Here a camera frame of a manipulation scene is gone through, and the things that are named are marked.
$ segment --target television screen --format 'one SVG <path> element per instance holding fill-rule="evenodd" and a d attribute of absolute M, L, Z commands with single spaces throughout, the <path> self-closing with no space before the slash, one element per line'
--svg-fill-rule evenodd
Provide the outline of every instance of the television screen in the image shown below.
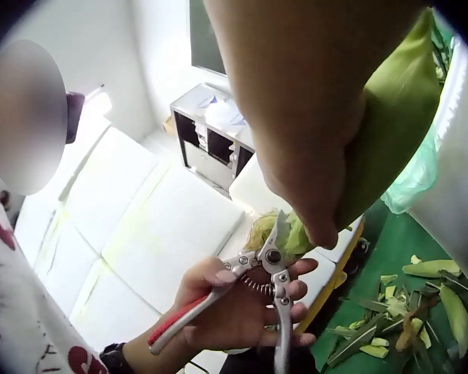
<path fill-rule="evenodd" d="M 202 0 L 190 0 L 192 65 L 225 75 L 215 34 Z"/>

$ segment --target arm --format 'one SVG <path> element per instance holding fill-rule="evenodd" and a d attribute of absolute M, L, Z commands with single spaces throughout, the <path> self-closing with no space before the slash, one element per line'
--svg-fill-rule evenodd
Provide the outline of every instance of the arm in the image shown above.
<path fill-rule="evenodd" d="M 359 129 L 364 84 L 421 1 L 204 3 L 269 188 L 292 205 L 315 244 L 334 246 L 344 147 Z"/>

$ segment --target spring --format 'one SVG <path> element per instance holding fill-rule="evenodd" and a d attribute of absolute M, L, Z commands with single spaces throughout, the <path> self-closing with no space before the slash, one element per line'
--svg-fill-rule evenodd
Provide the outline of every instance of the spring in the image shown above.
<path fill-rule="evenodd" d="M 245 285 L 250 287 L 252 290 L 256 292 L 260 292 L 261 294 L 273 297 L 274 296 L 274 287 L 271 283 L 261 284 L 252 280 L 248 274 L 243 274 L 239 279 L 240 282 L 243 282 Z"/>

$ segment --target black wristband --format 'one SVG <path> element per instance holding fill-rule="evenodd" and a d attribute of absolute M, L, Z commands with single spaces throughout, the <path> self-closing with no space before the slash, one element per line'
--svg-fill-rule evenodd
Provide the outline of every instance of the black wristband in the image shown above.
<path fill-rule="evenodd" d="M 111 344 L 104 348 L 104 351 L 99 355 L 110 374 L 134 374 L 132 367 L 123 356 L 124 345 L 125 343 Z"/>

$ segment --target white bin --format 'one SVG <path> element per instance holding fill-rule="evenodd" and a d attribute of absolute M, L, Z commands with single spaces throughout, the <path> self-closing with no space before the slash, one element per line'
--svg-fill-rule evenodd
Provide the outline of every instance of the white bin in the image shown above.
<path fill-rule="evenodd" d="M 409 214 L 468 278 L 468 48 L 458 37 L 434 125 L 438 176 Z"/>

